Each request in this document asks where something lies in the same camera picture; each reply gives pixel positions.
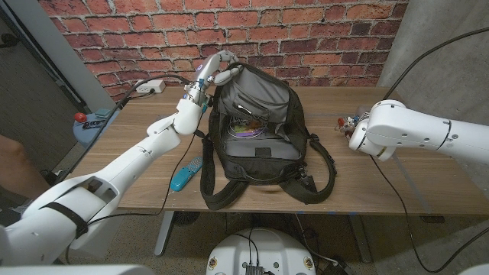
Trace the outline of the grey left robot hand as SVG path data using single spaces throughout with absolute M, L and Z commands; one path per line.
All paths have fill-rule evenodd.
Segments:
M 243 66 L 239 65 L 238 61 L 236 55 L 228 50 L 221 50 L 207 57 L 196 69 L 194 80 L 185 85 L 186 93 L 183 98 L 196 105 L 201 105 L 204 102 L 206 90 L 212 83 L 216 86 L 223 86 L 243 70 Z M 214 76 L 213 73 L 219 70 L 221 63 L 228 63 L 234 67 Z

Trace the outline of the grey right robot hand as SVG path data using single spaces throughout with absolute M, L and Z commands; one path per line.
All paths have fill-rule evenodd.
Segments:
M 349 141 L 353 135 L 356 126 L 362 120 L 368 119 L 370 116 L 369 112 L 365 112 L 362 115 L 355 115 L 354 117 L 341 117 L 337 120 L 336 131 L 340 131 Z

